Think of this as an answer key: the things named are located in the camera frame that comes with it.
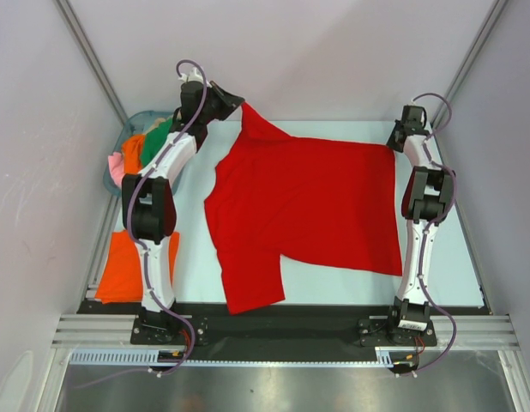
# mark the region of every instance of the purple cable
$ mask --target purple cable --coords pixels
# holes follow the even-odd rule
[[[446,122],[442,126],[439,126],[437,129],[433,130],[425,138],[425,140],[423,142],[423,148],[424,148],[425,155],[427,156],[427,159],[429,160],[429,162],[435,167],[440,167],[442,170],[444,170],[446,173],[448,173],[450,175],[450,177],[452,178],[452,181],[454,182],[454,194],[450,198],[450,202],[448,204],[448,207],[443,211],[443,213],[441,215],[439,215],[438,217],[436,217],[435,219],[433,219],[432,221],[430,221],[425,226],[425,229],[423,230],[423,242],[421,244],[421,247],[419,248],[418,278],[419,278],[419,286],[421,287],[421,290],[423,290],[423,294],[425,295],[425,298],[427,298],[427,300],[429,301],[431,306],[433,306],[435,309],[437,309],[437,311],[439,311],[442,315],[446,316],[449,319],[449,321],[452,323],[452,328],[453,329],[452,329],[452,337],[450,337],[448,345],[446,345],[446,348],[444,349],[444,351],[433,362],[428,363],[427,365],[418,368],[416,372],[424,371],[425,369],[429,369],[430,367],[436,365],[439,361],[441,361],[448,354],[448,352],[452,349],[452,346],[454,346],[455,337],[457,336],[457,325],[455,323],[454,317],[450,313],[448,313],[447,311],[445,311],[443,308],[441,308],[439,305],[437,305],[435,303],[435,301],[431,298],[431,295],[429,294],[429,291],[427,290],[427,287],[425,286],[425,284],[423,282],[423,261],[425,259],[425,245],[427,245],[427,234],[429,233],[429,228],[432,225],[434,225],[435,223],[439,223],[440,221],[442,221],[442,220],[444,220],[446,218],[446,216],[448,215],[449,211],[454,207],[455,196],[456,196],[456,193],[457,193],[457,182],[456,182],[456,179],[455,179],[454,171],[451,168],[447,167],[447,166],[441,165],[441,164],[436,163],[435,161],[433,161],[431,152],[427,148],[427,144],[426,144],[429,139],[431,139],[434,135],[436,135],[436,133],[438,133],[440,130],[443,130],[448,125],[448,123],[452,119],[452,106],[449,104],[449,102],[443,96],[441,96],[440,94],[436,94],[436,93],[420,94],[419,96],[415,97],[413,100],[417,100],[417,99],[420,99],[420,98],[425,97],[425,96],[437,97],[438,99],[442,100],[443,103],[448,108],[448,114],[449,114],[448,115],[448,119],[446,120]],[[413,376],[413,373],[404,373],[402,376]]]
[[[190,128],[190,126],[193,123],[195,123],[196,118],[198,117],[198,115],[202,111],[202,108],[204,107],[204,103],[206,102],[206,94],[207,94],[207,91],[208,91],[208,87],[207,87],[208,82],[206,81],[206,75],[204,73],[204,70],[202,70],[202,67],[198,63],[194,62],[193,60],[189,60],[189,59],[186,58],[186,59],[183,59],[183,60],[179,60],[178,64],[176,65],[176,71],[178,73],[178,76],[181,76],[181,72],[179,71],[179,67],[182,64],[185,64],[185,63],[192,64],[194,67],[196,67],[198,69],[198,71],[200,71],[200,74],[202,75],[203,84],[204,84],[204,88],[202,90],[202,97],[201,97],[201,100],[200,100],[200,104],[196,108],[196,112],[193,115],[193,117],[189,120],[189,122],[187,122],[187,124],[181,129],[181,131],[179,131],[179,134],[176,136],[176,138],[171,143],[168,143],[168,146],[166,147],[166,150],[164,150],[160,154],[160,156],[157,158],[157,160],[153,162],[153,164],[157,165],[157,166],[160,164],[162,159],[164,159],[164,157],[167,155],[167,153],[170,151],[170,149],[175,145],[175,143],[179,141],[179,139],[183,136],[183,134],[186,133],[186,131]],[[162,309],[164,312],[166,312],[170,316],[174,317],[175,319],[183,322],[187,326],[189,331],[190,331],[190,345],[187,348],[187,350],[185,351],[184,357],[174,367],[171,367],[170,369],[168,369],[167,371],[164,371],[162,373],[157,373],[158,375],[161,375],[161,376],[167,376],[167,375],[170,375],[170,374],[174,373],[181,366],[181,364],[183,364],[189,358],[190,354],[193,351],[193,348],[195,347],[195,339],[196,339],[195,336],[196,336],[196,334],[195,334],[195,329],[193,328],[193,325],[190,324],[190,322],[187,319],[185,319],[184,317],[182,317],[182,316],[176,314],[175,312],[171,311],[169,308],[165,307],[162,304],[162,302],[160,302],[160,300],[156,297],[156,294],[154,294],[153,285],[151,285],[151,280],[150,280],[150,277],[149,277],[149,274],[148,274],[148,248],[147,248],[147,245],[145,245],[143,242],[141,242],[139,239],[137,239],[134,236],[133,227],[132,227],[132,215],[133,215],[133,212],[134,212],[134,206],[136,204],[136,200],[137,200],[138,194],[141,191],[145,181],[149,178],[149,176],[155,170],[156,169],[154,169],[154,167],[151,167],[147,171],[147,173],[145,173],[145,175],[143,175],[143,177],[141,178],[141,180],[137,184],[136,188],[134,189],[134,193],[132,194],[131,199],[129,200],[128,213],[127,213],[128,219],[127,219],[127,225],[126,225],[127,227],[126,227],[126,229],[128,230],[128,234],[131,237],[131,239],[135,243],[140,245],[143,248],[143,250],[145,251],[145,253],[143,254],[143,275],[144,275],[144,278],[145,278],[145,284],[147,286],[147,289],[150,291],[149,294],[150,294],[151,298],[160,307],[160,309]],[[114,378],[117,378],[119,376],[123,376],[125,374],[134,373],[134,372],[148,372],[148,369],[147,368],[143,369],[143,368],[140,368],[140,367],[127,369],[125,371],[114,373],[114,374],[105,376],[104,378],[96,379],[96,380],[94,380],[92,382],[88,382],[88,383],[83,384],[83,385],[75,386],[73,389],[88,388],[89,386],[100,384],[100,383],[105,382],[105,381],[107,381],[109,379],[114,379]]]

